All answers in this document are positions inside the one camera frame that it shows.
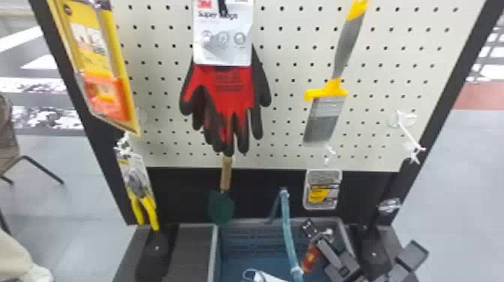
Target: pliers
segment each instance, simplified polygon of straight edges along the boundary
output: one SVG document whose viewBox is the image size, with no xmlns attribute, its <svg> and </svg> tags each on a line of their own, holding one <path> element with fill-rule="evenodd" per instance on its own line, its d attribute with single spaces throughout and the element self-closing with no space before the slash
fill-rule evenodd
<svg viewBox="0 0 504 282">
<path fill-rule="evenodd" d="M 140 207 L 140 203 L 142 203 L 143 208 L 147 212 L 148 219 L 151 222 L 152 229 L 158 231 L 159 222 L 158 216 L 156 215 L 156 204 L 148 188 L 143 184 L 139 172 L 134 169 L 130 170 L 125 176 L 124 182 L 127 188 L 127 195 L 131 201 L 131 208 L 133 209 L 138 224 L 144 224 L 146 222 L 142 208 Z"/>
</svg>

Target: white pegboard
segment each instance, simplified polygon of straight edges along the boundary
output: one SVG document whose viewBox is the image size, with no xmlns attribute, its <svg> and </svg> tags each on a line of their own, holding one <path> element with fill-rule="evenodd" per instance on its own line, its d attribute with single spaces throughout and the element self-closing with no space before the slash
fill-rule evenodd
<svg viewBox="0 0 504 282">
<path fill-rule="evenodd" d="M 331 139 L 342 170 L 397 172 L 408 158 L 406 138 L 387 120 L 414 112 L 418 140 L 452 72 L 484 0 L 370 0 L 361 34 L 343 73 L 349 91 Z M 258 0 L 253 42 L 271 87 L 262 111 L 264 137 L 235 167 L 304 169 L 322 163 L 322 149 L 305 148 L 310 104 L 305 89 L 321 88 L 332 73 L 335 46 L 350 0 Z M 221 159 L 179 93 L 192 53 L 191 1 L 113 0 L 113 12 L 140 108 L 142 138 L 133 147 L 150 167 L 219 167 Z"/>
</svg>

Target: store floor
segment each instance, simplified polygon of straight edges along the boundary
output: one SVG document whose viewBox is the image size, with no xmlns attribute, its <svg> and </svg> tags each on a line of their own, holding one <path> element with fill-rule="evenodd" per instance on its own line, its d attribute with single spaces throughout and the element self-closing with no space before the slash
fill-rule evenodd
<svg viewBox="0 0 504 282">
<path fill-rule="evenodd" d="M 0 207 L 35 261 L 64 282 L 110 282 L 133 234 L 85 137 L 20 136 L 66 182 L 21 163 L 0 183 Z M 504 264 L 504 112 L 455 110 L 394 226 L 430 251 L 421 282 L 500 281 Z"/>
</svg>

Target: hose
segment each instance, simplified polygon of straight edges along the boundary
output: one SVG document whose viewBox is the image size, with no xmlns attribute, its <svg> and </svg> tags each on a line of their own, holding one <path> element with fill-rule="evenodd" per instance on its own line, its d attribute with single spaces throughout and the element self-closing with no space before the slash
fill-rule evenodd
<svg viewBox="0 0 504 282">
<path fill-rule="evenodd" d="M 303 270 L 299 266 L 296 249 L 294 248 L 293 233 L 290 229 L 290 212 L 289 212 L 289 192 L 286 187 L 280 189 L 281 209 L 282 209 L 282 229 L 283 240 L 290 263 L 290 274 L 294 277 L 295 282 L 303 282 Z"/>
</svg>

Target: red work glove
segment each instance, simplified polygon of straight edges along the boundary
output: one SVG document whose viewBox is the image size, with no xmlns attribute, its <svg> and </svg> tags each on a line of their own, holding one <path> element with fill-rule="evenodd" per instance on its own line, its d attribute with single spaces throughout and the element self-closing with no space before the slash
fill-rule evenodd
<svg viewBox="0 0 504 282">
<path fill-rule="evenodd" d="M 205 140 L 216 152 L 234 153 L 234 134 L 238 150 L 249 148 L 248 113 L 252 134 L 263 137 L 261 108 L 272 98 L 268 81 L 255 50 L 250 67 L 222 67 L 192 64 L 180 97 L 180 110 L 193 114 L 193 128 L 204 126 Z"/>
</svg>

